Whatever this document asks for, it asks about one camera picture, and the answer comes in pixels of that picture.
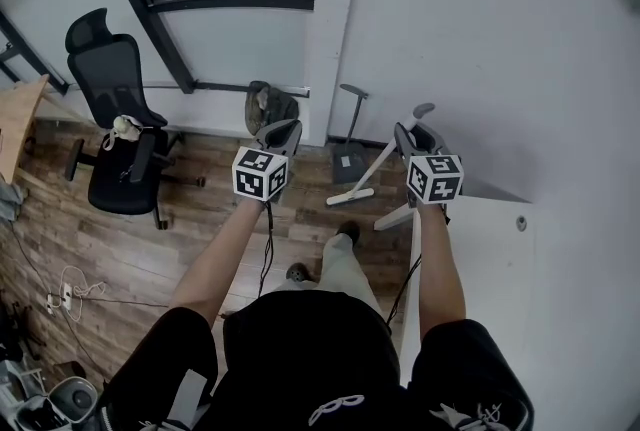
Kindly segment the white and grey open bag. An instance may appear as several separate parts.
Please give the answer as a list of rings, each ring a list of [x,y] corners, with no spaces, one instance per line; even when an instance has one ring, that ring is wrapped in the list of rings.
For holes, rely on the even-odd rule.
[[[96,388],[85,378],[74,376],[58,383],[49,394],[36,395],[17,411],[19,431],[73,431],[94,412]]]

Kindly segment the person's beige trousers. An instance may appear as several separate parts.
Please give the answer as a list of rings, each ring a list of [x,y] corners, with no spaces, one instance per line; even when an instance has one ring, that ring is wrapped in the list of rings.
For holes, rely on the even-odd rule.
[[[322,270],[318,282],[286,279],[274,289],[274,292],[286,290],[345,293],[366,303],[378,314],[382,314],[369,281],[354,254],[354,243],[345,233],[339,233],[327,241],[323,250]]]

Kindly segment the grey cloth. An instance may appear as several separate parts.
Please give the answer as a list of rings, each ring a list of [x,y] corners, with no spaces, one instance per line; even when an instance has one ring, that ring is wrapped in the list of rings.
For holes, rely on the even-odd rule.
[[[26,188],[21,188],[15,183],[8,184],[0,177],[0,218],[15,222],[27,197]]]

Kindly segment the white table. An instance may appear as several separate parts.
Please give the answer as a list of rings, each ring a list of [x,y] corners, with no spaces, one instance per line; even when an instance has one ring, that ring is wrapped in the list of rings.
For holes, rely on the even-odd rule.
[[[537,212],[527,203],[460,196],[447,213],[467,316],[488,329],[536,399]],[[524,232],[516,227],[520,215],[527,220]]]

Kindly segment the person's black shoe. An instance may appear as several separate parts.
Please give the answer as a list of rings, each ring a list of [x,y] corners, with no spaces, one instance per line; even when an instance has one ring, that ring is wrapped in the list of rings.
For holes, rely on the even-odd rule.
[[[356,221],[353,221],[353,220],[349,220],[342,223],[336,232],[336,236],[344,235],[348,237],[351,240],[351,244],[353,247],[355,247],[356,244],[358,243],[360,234],[361,234],[360,226]]]
[[[286,271],[286,279],[300,283],[305,281],[312,281],[313,278],[308,270],[308,267],[304,263],[294,263]]]

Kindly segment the person's left forearm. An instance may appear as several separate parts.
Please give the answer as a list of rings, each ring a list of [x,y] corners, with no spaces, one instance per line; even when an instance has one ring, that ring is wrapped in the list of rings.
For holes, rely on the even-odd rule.
[[[186,270],[169,308],[187,308],[212,327],[236,276],[239,264],[264,210],[254,199],[242,199],[215,238]]]

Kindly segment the white broom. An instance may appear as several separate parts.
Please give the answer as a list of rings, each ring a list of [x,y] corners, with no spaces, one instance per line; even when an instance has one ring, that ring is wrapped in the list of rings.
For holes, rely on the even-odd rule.
[[[412,114],[402,122],[402,125],[405,127],[407,131],[411,131],[416,124],[423,118],[426,114],[432,112],[435,109],[435,105],[433,103],[424,103],[418,105],[412,111]],[[382,152],[378,155],[378,157],[374,160],[374,162],[369,166],[369,168],[364,172],[361,178],[357,181],[355,186],[349,191],[329,197],[326,200],[326,204],[328,206],[336,206],[345,203],[350,203],[352,201],[361,200],[364,198],[369,198],[374,195],[374,190],[371,188],[365,188],[365,183],[371,178],[371,176],[381,167],[384,161],[389,157],[389,155],[396,149],[396,140],[392,138],[389,143],[385,146]]]

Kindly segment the black folded tripod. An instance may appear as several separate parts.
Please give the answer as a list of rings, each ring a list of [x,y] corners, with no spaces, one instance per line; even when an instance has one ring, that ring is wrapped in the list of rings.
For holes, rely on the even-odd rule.
[[[0,362],[21,362],[24,352],[34,361],[40,361],[41,355],[33,350],[31,344],[45,347],[46,343],[38,339],[29,329],[31,306],[22,307],[18,302],[12,304],[12,310],[0,299]]]

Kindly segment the white plush toy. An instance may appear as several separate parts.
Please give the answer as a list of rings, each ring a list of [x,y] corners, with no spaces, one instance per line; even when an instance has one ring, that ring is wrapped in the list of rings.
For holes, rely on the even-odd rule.
[[[107,134],[106,139],[102,143],[102,148],[105,151],[112,150],[117,139],[136,142],[139,140],[142,130],[143,125],[135,118],[128,115],[117,116],[113,121],[112,128]]]

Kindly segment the black mesh office chair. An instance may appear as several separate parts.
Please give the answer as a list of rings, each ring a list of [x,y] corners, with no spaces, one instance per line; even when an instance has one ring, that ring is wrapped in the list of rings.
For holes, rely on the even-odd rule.
[[[91,167],[88,201],[92,206],[126,216],[152,214],[156,228],[165,230],[169,222],[160,217],[160,184],[165,181],[202,188],[206,179],[165,173],[175,165],[170,153],[175,144],[185,142],[184,134],[169,135],[167,120],[148,106],[138,44],[129,34],[112,33],[106,16],[107,10],[98,8],[71,24],[65,37],[67,64],[97,126],[108,134],[117,116],[128,115],[139,121],[143,130],[138,141],[117,139],[110,151],[102,148],[106,134],[95,155],[84,151],[84,140],[75,141],[65,178],[73,180],[80,164]]]

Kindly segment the person's left black shoe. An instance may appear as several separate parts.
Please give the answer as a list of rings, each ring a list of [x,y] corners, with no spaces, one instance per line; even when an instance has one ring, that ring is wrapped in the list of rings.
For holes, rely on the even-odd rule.
[[[300,283],[305,281],[312,281],[313,278],[308,270],[308,267],[304,263],[294,263],[286,271],[286,279]]]

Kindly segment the person's right forearm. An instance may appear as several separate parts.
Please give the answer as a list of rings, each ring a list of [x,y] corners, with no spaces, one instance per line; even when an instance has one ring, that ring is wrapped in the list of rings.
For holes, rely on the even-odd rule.
[[[445,214],[437,205],[417,207],[421,224],[419,281],[420,339],[434,327],[466,318],[466,304],[454,261]]]

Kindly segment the person's right black shoe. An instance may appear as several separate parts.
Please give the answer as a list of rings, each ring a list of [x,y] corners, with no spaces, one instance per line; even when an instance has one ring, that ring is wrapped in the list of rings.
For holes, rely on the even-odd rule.
[[[360,234],[361,234],[360,226],[356,221],[353,221],[353,220],[349,220],[342,223],[336,232],[336,236],[344,235],[348,237],[351,240],[351,244],[353,247],[355,247],[356,244],[358,243]]]

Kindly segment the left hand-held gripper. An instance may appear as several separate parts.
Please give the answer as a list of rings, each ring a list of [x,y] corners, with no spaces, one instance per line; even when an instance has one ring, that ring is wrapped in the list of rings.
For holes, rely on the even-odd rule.
[[[234,193],[260,202],[277,202],[289,182],[302,131],[300,120],[280,120],[262,127],[248,146],[241,146],[232,163]]]

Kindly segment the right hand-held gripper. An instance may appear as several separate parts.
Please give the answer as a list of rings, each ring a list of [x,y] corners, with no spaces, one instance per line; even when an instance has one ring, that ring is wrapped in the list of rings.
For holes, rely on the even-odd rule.
[[[394,138],[407,170],[409,205],[445,205],[461,193],[464,180],[461,159],[445,147],[444,140],[435,130],[417,123],[414,126],[414,144],[410,130],[397,122]]]

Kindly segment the person's black t-shirt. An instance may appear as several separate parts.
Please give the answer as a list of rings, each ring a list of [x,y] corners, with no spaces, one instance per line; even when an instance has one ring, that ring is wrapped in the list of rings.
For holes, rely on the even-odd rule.
[[[206,406],[193,431],[533,431],[526,392],[473,320],[429,330],[407,385],[383,318],[343,293],[269,293],[232,314],[223,337],[220,373],[205,318],[168,310],[103,393],[104,431],[169,421],[191,372]]]

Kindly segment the light wooden desk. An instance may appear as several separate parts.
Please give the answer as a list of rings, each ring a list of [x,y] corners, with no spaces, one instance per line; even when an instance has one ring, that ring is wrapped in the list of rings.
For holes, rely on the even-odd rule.
[[[0,175],[7,184],[14,182],[27,133],[48,82],[45,74],[35,82],[0,90]]]

